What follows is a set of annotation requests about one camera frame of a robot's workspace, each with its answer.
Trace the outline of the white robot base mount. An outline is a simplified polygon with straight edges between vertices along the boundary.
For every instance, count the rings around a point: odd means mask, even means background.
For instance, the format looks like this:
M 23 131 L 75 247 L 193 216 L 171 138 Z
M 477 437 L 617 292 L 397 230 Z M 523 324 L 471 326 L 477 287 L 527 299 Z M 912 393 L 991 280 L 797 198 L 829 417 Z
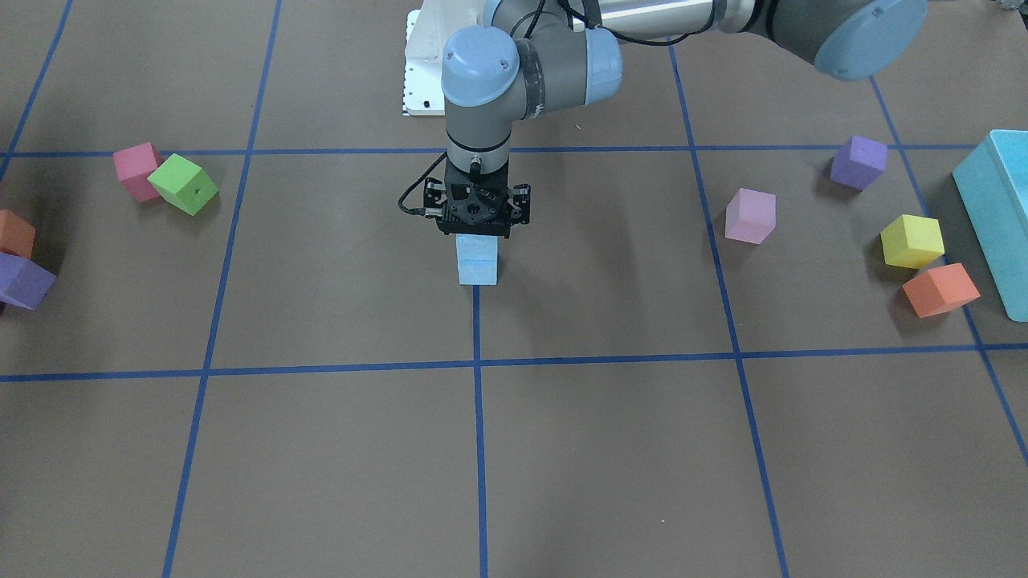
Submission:
M 441 49 L 444 41 L 443 1 L 426 1 L 406 19 L 403 113 L 415 116 L 445 115 L 441 87 Z

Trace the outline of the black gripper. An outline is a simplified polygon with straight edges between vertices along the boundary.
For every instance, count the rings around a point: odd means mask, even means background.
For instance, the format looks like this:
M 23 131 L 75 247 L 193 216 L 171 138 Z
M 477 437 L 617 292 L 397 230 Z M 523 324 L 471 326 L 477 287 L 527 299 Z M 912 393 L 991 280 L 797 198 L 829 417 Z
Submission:
M 443 180 L 423 184 L 423 215 L 444 234 L 509 238 L 512 227 L 530 223 L 533 187 L 509 186 L 509 169 L 488 175 L 466 174 L 447 167 Z

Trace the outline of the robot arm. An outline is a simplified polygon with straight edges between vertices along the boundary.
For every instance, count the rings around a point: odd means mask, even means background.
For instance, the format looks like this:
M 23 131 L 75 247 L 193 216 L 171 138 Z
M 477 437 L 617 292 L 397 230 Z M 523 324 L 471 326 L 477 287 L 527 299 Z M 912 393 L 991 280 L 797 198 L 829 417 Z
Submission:
M 481 1 L 434 41 L 447 149 L 423 173 L 423 207 L 444 234 L 506 238 L 530 220 L 530 186 L 509 183 L 512 128 L 605 101 L 622 47 L 672 47 L 710 31 L 750 33 L 841 81 L 870 77 L 913 43 L 925 1 Z

